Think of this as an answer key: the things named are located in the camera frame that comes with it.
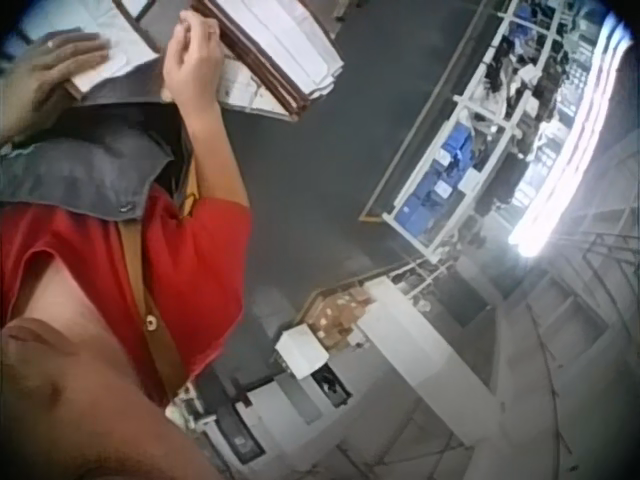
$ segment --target white box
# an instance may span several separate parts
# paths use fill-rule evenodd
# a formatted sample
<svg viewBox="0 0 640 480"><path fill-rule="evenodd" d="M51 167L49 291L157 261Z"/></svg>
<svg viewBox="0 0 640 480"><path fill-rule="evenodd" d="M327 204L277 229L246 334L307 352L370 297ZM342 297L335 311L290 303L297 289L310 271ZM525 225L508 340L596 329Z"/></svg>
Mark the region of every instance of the white box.
<svg viewBox="0 0 640 480"><path fill-rule="evenodd" d="M276 344L276 351L298 380L308 377L329 360L329 352L307 324L286 330Z"/></svg>

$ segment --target folder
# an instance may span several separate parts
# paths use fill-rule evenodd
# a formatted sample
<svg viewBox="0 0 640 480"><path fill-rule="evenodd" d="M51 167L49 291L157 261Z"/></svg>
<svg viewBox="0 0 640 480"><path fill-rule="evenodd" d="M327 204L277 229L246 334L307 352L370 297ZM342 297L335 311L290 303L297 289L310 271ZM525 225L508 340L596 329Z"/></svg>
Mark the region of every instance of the folder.
<svg viewBox="0 0 640 480"><path fill-rule="evenodd" d="M220 25L227 60L218 98L231 108L296 120L342 71L329 35L298 0L194 0L192 8Z"/></svg>

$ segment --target woman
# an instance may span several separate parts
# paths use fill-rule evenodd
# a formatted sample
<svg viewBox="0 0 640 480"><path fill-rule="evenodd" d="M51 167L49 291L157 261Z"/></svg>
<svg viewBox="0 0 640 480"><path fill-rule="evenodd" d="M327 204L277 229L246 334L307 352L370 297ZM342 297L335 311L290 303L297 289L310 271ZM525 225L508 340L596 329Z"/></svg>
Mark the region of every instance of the woman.
<svg viewBox="0 0 640 480"><path fill-rule="evenodd" d="M0 79L0 141L50 123L62 83L107 57L105 42L79 32L34 45ZM141 219L145 286L191 376L242 312L249 210L216 98L222 62L217 24L182 12L163 72L201 198L181 219L153 186ZM2 478L219 478L164 417L116 223L12 204L0 210L0 247Z"/></svg>

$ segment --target strap rivet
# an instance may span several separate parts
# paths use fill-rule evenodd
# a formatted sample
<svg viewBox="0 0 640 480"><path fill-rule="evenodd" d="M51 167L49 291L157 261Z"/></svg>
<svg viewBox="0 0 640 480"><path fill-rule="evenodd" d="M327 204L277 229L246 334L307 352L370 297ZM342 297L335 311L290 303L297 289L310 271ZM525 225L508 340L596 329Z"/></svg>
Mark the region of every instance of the strap rivet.
<svg viewBox="0 0 640 480"><path fill-rule="evenodd" d="M156 328L158 328L158 319L153 315L147 315L144 323L149 332L153 332Z"/></svg>

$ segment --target shoulder strap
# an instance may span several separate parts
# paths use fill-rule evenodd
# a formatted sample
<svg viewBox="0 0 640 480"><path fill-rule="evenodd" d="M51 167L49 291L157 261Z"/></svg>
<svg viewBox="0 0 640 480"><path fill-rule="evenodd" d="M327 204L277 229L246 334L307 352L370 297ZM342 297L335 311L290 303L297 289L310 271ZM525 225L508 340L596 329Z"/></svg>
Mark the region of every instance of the shoulder strap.
<svg viewBox="0 0 640 480"><path fill-rule="evenodd" d="M171 400L187 382L187 371L167 326L144 286L141 223L137 220L119 222L118 229L131 290L138 307L140 326L147 339L158 374Z"/></svg>

